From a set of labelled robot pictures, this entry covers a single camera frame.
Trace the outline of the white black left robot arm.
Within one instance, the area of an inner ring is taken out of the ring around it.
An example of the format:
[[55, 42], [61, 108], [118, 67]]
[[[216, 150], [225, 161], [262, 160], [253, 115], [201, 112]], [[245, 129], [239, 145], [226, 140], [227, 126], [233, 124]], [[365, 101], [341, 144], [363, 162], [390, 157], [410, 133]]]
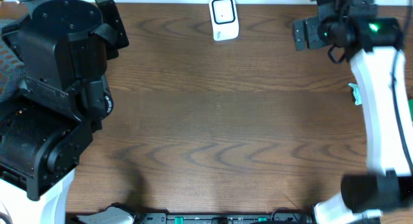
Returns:
[[114, 0], [16, 1], [27, 14], [1, 21], [1, 222], [66, 223], [81, 154], [114, 109], [107, 63], [129, 41]]

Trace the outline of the light blue wet wipes pack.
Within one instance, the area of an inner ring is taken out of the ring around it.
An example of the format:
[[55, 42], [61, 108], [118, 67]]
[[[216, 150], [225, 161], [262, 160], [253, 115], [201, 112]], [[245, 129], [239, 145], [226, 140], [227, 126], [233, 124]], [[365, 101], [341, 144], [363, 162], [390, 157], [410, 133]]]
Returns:
[[359, 90], [359, 86], [354, 83], [349, 83], [348, 86], [351, 88], [352, 91], [352, 100], [355, 105], [362, 105], [362, 100], [361, 100], [361, 93]]

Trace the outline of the green lid jar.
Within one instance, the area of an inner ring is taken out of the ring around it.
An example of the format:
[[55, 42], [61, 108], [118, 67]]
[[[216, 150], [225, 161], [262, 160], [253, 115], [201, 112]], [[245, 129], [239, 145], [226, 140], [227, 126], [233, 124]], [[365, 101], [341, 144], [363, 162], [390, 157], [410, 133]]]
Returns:
[[410, 112], [410, 118], [411, 118], [411, 121], [413, 122], [413, 99], [408, 100], [408, 107], [409, 107], [409, 112]]

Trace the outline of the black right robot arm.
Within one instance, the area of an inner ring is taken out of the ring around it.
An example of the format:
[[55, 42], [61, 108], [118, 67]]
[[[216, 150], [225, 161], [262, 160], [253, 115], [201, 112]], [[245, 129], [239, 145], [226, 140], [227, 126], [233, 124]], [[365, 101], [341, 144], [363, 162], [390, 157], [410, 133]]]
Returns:
[[340, 48], [349, 63], [367, 133], [367, 173], [347, 174], [338, 194], [314, 205], [314, 223], [379, 223], [412, 206], [412, 120], [403, 51], [408, 24], [381, 17], [375, 0], [311, 0], [317, 15], [294, 22], [298, 50]]

